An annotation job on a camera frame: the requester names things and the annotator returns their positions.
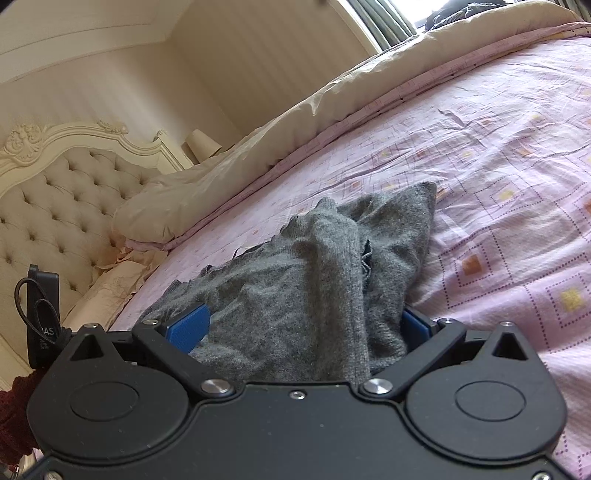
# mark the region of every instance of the pink bedsheet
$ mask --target pink bedsheet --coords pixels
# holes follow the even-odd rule
[[[556,459],[591,474],[591,39],[536,44],[435,87],[309,156],[176,248],[120,315],[277,233],[323,196],[439,186],[412,304],[476,329],[513,320],[556,379]]]

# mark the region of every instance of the black device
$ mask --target black device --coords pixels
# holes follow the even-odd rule
[[[566,405],[511,322],[468,331],[407,309],[413,350],[363,385],[232,385],[157,320],[84,327],[28,403],[25,478],[566,480]]]
[[[27,311],[20,306],[19,293],[27,285]],[[26,278],[17,283],[14,301],[27,325],[27,353],[31,368],[49,367],[61,351],[56,342],[63,332],[60,325],[60,277],[30,265]]]

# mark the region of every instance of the gray curtain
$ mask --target gray curtain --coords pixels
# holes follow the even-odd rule
[[[583,2],[579,0],[554,0],[554,3],[572,10],[586,22],[591,22],[591,13],[589,12],[589,9],[583,5]]]
[[[417,34],[414,25],[391,0],[348,1],[383,50]]]

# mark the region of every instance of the upholstered headboard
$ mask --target upholstered headboard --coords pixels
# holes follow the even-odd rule
[[[19,125],[0,151],[0,383],[28,372],[13,292],[29,265],[59,273],[65,317],[87,292],[93,267],[113,264],[125,242],[111,228],[115,209],[150,178],[192,165],[162,138],[142,147],[125,133],[124,125],[105,122]],[[12,359],[2,357],[3,346]],[[2,372],[6,361],[12,370]]]

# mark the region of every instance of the lampshade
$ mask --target lampshade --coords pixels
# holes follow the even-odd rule
[[[185,141],[191,151],[195,154],[195,158],[199,163],[207,160],[212,155],[215,155],[222,147],[198,128],[193,130]]]

